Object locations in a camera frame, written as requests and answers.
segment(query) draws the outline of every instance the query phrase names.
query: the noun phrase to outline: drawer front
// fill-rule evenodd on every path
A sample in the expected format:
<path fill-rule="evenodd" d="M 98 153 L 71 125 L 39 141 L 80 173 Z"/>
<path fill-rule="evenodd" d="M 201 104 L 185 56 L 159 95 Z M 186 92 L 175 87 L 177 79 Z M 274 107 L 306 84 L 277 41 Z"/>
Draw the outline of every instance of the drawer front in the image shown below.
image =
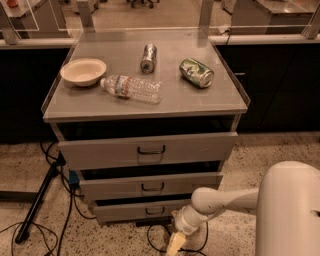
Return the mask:
<path fill-rule="evenodd" d="M 190 199 L 161 201 L 139 204 L 96 206 L 93 208 L 99 224 L 117 221 L 134 221 L 172 216 L 172 211 L 179 210 L 190 203 Z"/>
<path fill-rule="evenodd" d="M 217 188 L 219 173 L 193 173 L 139 178 L 81 180 L 82 193 L 88 200 L 108 200 L 192 193 L 198 187 Z"/>
<path fill-rule="evenodd" d="M 236 132 L 60 142 L 73 170 L 226 160 Z"/>

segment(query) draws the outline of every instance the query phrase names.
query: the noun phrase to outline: metal pole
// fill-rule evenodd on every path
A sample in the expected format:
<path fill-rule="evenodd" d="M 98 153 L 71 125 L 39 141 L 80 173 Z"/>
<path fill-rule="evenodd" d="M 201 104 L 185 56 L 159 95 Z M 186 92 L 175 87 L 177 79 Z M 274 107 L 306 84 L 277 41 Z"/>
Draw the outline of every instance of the metal pole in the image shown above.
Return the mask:
<path fill-rule="evenodd" d="M 302 31 L 302 35 L 306 37 L 307 39 L 315 39 L 320 30 L 320 3 L 317 7 L 317 10 L 314 12 L 313 16 L 311 17 L 311 20 L 309 24 L 305 27 L 305 29 Z"/>
<path fill-rule="evenodd" d="M 7 44 L 17 44 L 19 42 L 18 34 L 12 27 L 2 3 L 0 3 L 0 30 Z"/>
<path fill-rule="evenodd" d="M 32 206 L 24 220 L 24 222 L 22 223 L 22 226 L 18 232 L 18 235 L 16 236 L 15 242 L 17 244 L 20 244 L 22 241 L 26 240 L 28 238 L 28 229 L 30 224 L 32 223 L 32 220 L 35 216 L 35 214 L 37 213 L 37 210 L 41 204 L 42 198 L 44 196 L 44 194 L 46 193 L 46 190 L 52 180 L 52 178 L 54 178 L 55 176 L 57 176 L 57 163 L 54 162 L 51 166 L 50 169 L 38 191 L 38 194 L 36 196 L 36 198 L 34 199 Z"/>
<path fill-rule="evenodd" d="M 95 32 L 88 0 L 76 0 L 84 32 Z"/>
<path fill-rule="evenodd" d="M 213 2 L 214 0 L 202 0 L 199 28 L 202 29 L 206 35 L 209 35 Z"/>

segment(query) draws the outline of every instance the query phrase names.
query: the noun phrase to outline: soda can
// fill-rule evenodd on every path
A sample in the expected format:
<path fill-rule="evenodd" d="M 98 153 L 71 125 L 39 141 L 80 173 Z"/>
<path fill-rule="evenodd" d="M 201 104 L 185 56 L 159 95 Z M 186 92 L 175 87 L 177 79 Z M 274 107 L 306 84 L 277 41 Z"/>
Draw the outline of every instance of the soda can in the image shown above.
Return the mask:
<path fill-rule="evenodd" d="M 212 83 L 214 75 L 213 70 L 195 59 L 184 59 L 181 62 L 179 69 L 185 78 L 199 88 L 209 87 Z"/>
<path fill-rule="evenodd" d="M 152 73 L 157 61 L 157 47 L 154 44 L 147 44 L 144 48 L 140 67 L 143 73 Z"/>

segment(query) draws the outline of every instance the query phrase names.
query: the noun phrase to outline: cabinet top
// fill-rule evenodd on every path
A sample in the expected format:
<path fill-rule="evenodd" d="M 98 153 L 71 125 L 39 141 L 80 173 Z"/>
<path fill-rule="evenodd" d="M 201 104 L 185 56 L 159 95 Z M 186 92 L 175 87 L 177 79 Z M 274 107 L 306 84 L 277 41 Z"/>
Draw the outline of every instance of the cabinet top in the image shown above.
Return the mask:
<path fill-rule="evenodd" d="M 155 71 L 143 74 L 140 62 L 146 44 L 157 47 Z M 197 89 L 181 77 L 179 65 L 192 57 L 214 71 L 212 85 Z M 159 29 L 86 33 L 81 36 L 70 61 L 96 58 L 107 65 L 106 76 L 130 75 L 161 82 L 162 101 L 150 105 L 122 100 L 102 91 L 99 85 L 78 88 L 58 81 L 45 122 L 77 122 L 157 117 L 233 115 L 247 105 L 208 38 L 198 29 Z"/>

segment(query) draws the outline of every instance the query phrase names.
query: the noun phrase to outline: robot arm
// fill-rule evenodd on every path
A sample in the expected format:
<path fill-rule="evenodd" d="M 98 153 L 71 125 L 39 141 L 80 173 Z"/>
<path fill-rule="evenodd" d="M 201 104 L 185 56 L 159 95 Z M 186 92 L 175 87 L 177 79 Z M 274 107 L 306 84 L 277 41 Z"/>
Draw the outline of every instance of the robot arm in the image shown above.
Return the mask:
<path fill-rule="evenodd" d="M 198 188 L 191 197 L 191 204 L 175 216 L 175 227 L 191 235 L 203 222 L 209 221 L 225 210 L 253 213 L 258 202 L 258 188 L 221 192 L 212 188 Z"/>
<path fill-rule="evenodd" d="M 191 204 L 174 214 L 175 227 L 183 235 L 180 244 L 203 222 L 227 209 L 257 210 L 256 256 L 320 255 L 320 171 L 310 165 L 278 163 L 268 170 L 260 189 L 195 190 Z"/>

